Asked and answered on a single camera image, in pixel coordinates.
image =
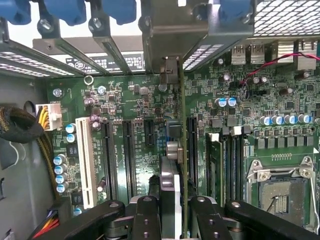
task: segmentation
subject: motherboard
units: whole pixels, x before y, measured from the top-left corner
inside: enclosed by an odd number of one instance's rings
[[[48,100],[62,112],[63,129],[52,132],[63,159],[56,173],[65,173],[60,194],[77,210],[147,195],[172,140],[167,128],[185,115],[188,179],[198,195],[221,206],[243,200],[314,231],[320,68],[268,67],[244,91],[238,82],[255,69],[208,64],[184,75],[184,94],[179,85],[161,89],[159,75],[48,80]]]

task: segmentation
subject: black pcie slot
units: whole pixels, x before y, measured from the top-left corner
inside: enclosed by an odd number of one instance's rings
[[[123,150],[128,201],[137,195],[134,129],[131,120],[122,121]]]
[[[102,131],[102,150],[104,156],[104,174],[106,183],[106,197],[110,200],[118,199],[118,178],[117,165],[115,158],[115,143],[113,125],[110,121],[103,121]]]
[[[193,183],[198,188],[198,137],[197,137],[197,118],[187,117],[187,157],[188,171]]]

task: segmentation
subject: black plastic arm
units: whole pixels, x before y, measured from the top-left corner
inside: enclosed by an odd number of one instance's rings
[[[37,240],[93,240],[103,234],[103,226],[122,217],[125,205],[109,200],[74,217],[64,224],[37,237]]]
[[[228,217],[275,240],[320,240],[320,236],[243,201],[225,204]]]

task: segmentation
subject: blue plastic clip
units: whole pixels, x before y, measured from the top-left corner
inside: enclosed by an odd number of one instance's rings
[[[251,12],[251,0],[220,0],[219,18],[222,23],[245,19]]]
[[[137,19],[136,0],[102,0],[102,8],[118,25],[129,24]]]
[[[0,0],[0,17],[13,25],[26,25],[31,22],[29,0]]]
[[[84,0],[44,0],[47,11],[69,26],[83,24],[87,20]]]

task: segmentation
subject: power connector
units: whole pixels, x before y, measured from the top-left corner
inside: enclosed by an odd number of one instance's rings
[[[43,110],[42,127],[45,131],[53,131],[62,128],[62,114],[60,103],[37,104],[35,111],[38,115],[39,110]]]

